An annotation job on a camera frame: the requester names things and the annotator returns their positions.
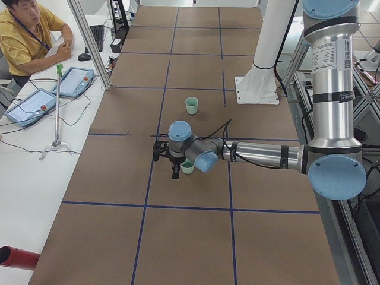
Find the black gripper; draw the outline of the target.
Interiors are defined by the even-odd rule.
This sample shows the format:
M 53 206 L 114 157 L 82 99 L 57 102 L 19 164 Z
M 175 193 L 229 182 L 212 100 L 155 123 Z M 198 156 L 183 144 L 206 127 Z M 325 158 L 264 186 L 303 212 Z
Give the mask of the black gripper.
M 181 163 L 184 162 L 184 156 L 173 157 L 171 156 L 169 160 L 173 163 L 172 166 L 172 179 L 179 179 L 179 174 L 181 172 Z

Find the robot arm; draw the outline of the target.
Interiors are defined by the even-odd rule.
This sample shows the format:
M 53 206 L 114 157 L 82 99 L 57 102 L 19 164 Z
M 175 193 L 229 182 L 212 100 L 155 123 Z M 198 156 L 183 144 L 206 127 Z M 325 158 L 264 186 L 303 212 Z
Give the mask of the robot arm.
M 359 1 L 303 1 L 303 38 L 312 52 L 313 138 L 305 145 L 255 144 L 200 138 L 185 121 L 170 125 L 164 150 L 173 177 L 185 160 L 202 172 L 217 161 L 247 162 L 306 174 L 313 190 L 331 200 L 348 200 L 366 185 L 362 145 L 354 137 L 352 37 L 360 27 Z

